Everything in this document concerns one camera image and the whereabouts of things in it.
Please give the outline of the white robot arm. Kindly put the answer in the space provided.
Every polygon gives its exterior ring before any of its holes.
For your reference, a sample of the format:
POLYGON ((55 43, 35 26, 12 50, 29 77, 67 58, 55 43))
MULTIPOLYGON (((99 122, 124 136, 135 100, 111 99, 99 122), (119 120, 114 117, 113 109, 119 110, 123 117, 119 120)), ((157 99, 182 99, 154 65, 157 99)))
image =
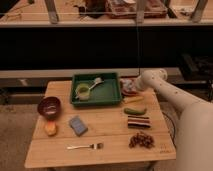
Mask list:
POLYGON ((176 171, 213 171, 213 103, 167 82, 165 69, 145 70, 136 88, 153 88, 180 113, 176 171))

